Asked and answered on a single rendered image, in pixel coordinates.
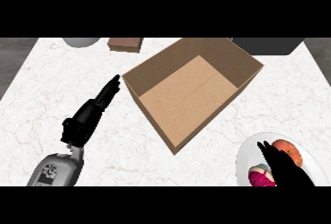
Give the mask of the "white plate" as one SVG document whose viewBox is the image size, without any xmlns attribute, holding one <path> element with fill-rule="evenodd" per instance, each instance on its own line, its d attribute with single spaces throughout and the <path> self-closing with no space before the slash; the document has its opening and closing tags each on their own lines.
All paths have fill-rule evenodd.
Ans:
<svg viewBox="0 0 331 224">
<path fill-rule="evenodd" d="M 303 170 L 312 179 L 315 186 L 330 186 L 330 181 L 324 170 L 306 148 L 290 137 L 274 132 L 260 132 L 254 134 L 243 143 L 235 161 L 235 177 L 238 186 L 251 185 L 249 180 L 249 170 L 253 166 L 266 164 L 265 156 L 257 147 L 257 143 L 266 141 L 271 144 L 278 139 L 288 141 L 297 148 L 303 158 Z"/>
</svg>

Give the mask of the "dark grey appliance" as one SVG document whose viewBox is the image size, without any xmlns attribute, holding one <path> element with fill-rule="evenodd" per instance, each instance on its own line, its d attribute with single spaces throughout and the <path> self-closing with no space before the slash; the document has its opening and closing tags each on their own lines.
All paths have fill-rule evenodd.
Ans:
<svg viewBox="0 0 331 224">
<path fill-rule="evenodd" d="M 253 56 L 284 56 L 299 47 L 305 38 L 231 38 Z"/>
</svg>

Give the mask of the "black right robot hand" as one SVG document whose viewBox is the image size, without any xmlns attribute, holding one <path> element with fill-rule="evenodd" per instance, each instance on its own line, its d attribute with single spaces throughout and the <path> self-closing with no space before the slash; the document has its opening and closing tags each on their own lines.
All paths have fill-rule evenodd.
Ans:
<svg viewBox="0 0 331 224">
<path fill-rule="evenodd" d="M 257 143 L 263 158 L 272 169 L 278 187 L 312 187 L 315 185 L 305 170 L 296 165 L 288 154 L 278 150 L 266 141 Z"/>
</svg>

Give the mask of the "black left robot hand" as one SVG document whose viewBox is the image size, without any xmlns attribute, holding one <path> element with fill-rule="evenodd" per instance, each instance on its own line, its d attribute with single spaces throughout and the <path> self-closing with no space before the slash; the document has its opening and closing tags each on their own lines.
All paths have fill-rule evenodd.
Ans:
<svg viewBox="0 0 331 224">
<path fill-rule="evenodd" d="M 105 112 L 118 91 L 120 76 L 116 75 L 102 88 L 96 98 L 87 100 L 74 116 L 67 118 L 62 122 L 64 131 L 61 141 L 65 144 L 76 147 L 84 146 L 99 125 L 102 113 Z"/>
</svg>

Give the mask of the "open cardboard box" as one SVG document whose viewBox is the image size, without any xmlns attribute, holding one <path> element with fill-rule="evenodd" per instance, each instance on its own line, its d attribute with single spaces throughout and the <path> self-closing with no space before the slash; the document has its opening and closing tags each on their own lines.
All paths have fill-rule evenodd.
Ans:
<svg viewBox="0 0 331 224">
<path fill-rule="evenodd" d="M 223 111 L 263 64 L 228 38 L 182 38 L 123 74 L 172 152 Z"/>
</svg>

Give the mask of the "grey round bowl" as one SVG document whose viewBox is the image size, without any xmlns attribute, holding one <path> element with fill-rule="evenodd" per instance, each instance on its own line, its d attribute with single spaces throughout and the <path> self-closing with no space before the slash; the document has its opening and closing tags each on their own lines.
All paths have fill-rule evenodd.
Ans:
<svg viewBox="0 0 331 224">
<path fill-rule="evenodd" d="M 64 38 L 64 41 L 71 47 L 82 48 L 92 46 L 99 38 Z"/>
</svg>

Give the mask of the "brown wooden block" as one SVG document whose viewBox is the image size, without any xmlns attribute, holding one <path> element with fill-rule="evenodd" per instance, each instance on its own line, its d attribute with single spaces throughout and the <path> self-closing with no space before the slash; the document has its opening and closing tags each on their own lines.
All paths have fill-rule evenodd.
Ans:
<svg viewBox="0 0 331 224">
<path fill-rule="evenodd" d="M 108 48 L 111 51 L 138 53 L 141 51 L 142 38 L 111 38 Z"/>
</svg>

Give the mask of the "orange round fruit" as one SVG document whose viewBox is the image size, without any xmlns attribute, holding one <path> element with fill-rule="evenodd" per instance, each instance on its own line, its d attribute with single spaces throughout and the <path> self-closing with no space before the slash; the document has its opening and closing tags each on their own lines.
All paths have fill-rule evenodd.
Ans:
<svg viewBox="0 0 331 224">
<path fill-rule="evenodd" d="M 294 160 L 294 164 L 303 166 L 303 157 L 296 146 L 284 139 L 277 139 L 272 143 L 272 146 L 287 153 L 290 158 Z"/>
</svg>

